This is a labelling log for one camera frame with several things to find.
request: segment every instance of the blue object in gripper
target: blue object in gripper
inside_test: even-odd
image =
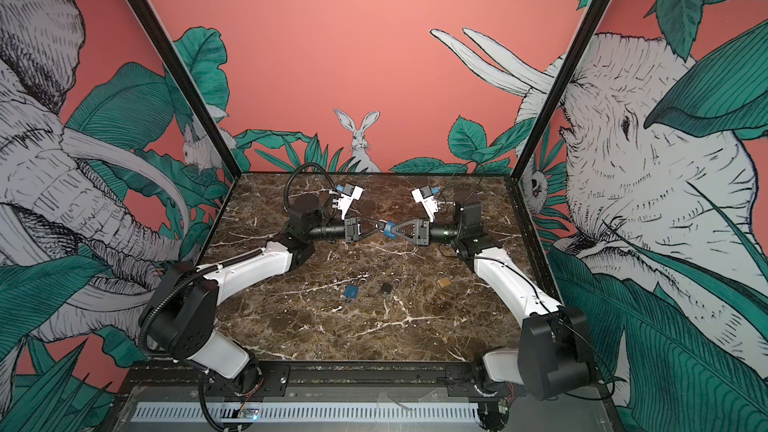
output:
[[[357,297],[357,287],[354,285],[347,285],[346,289],[344,289],[344,297],[346,297],[349,300],[354,299]]]
[[[389,237],[390,239],[397,239],[397,235],[395,235],[395,233],[392,232],[392,227],[394,226],[397,226],[397,224],[395,224],[391,220],[388,220],[386,225],[384,226],[384,230],[382,231],[382,233],[387,237]]]

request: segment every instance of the brown marble surface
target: brown marble surface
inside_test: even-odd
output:
[[[264,244],[286,220],[282,192],[286,174],[243,176],[226,207],[202,263],[228,259]],[[353,207],[358,215],[391,220],[425,218],[410,191],[447,177],[334,176],[365,189]],[[454,177],[444,199],[476,178]],[[328,197],[325,180],[298,177],[292,197],[306,192]],[[479,185],[486,229],[504,244],[532,277],[504,181],[486,177]],[[442,251],[450,255],[449,247]],[[439,279],[451,284],[441,288]],[[390,283],[390,295],[380,293]],[[347,285],[360,288],[351,302]],[[295,360],[473,360],[484,350],[514,347],[520,328],[484,281],[458,259],[443,257],[437,245],[416,247],[376,234],[354,244],[316,244],[303,266],[256,284],[219,307],[220,330],[264,359]]]

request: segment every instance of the blue padlock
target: blue padlock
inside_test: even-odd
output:
[[[395,233],[392,232],[392,227],[394,226],[397,226],[397,224],[395,224],[391,220],[388,220],[386,225],[384,226],[384,230],[382,231],[382,233],[387,237],[389,237],[390,239],[397,239],[397,235],[395,235]]]

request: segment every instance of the rabbit illustration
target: rabbit illustration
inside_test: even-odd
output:
[[[352,132],[351,163],[358,163],[357,167],[355,168],[355,172],[381,172],[382,170],[373,163],[370,157],[368,157],[367,150],[370,146],[366,140],[366,129],[371,127],[374,122],[379,120],[379,115],[381,115],[379,111],[369,112],[362,120],[360,129],[355,127],[355,121],[352,120],[352,118],[348,116],[344,111],[334,109],[333,112],[336,113],[336,116],[339,118],[341,125],[346,130]]]
[[[208,113],[218,122],[218,120],[226,117],[224,110],[217,108],[214,105],[207,104]],[[235,139],[228,132],[218,127],[221,137],[224,139],[224,143],[229,149],[236,146]],[[189,164],[195,164],[198,168],[208,169],[216,167],[221,169],[224,167],[221,156],[216,151],[214,144],[210,141],[207,133],[203,129],[203,124],[197,119],[192,117],[192,127],[189,124],[184,126],[184,162]]]

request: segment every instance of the vent grille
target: vent grille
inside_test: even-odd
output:
[[[249,402],[246,410],[257,414],[239,418],[240,404],[209,404],[222,422],[408,422],[478,424],[477,404],[398,404],[374,402]],[[200,406],[191,402],[139,402],[131,422],[205,422]]]

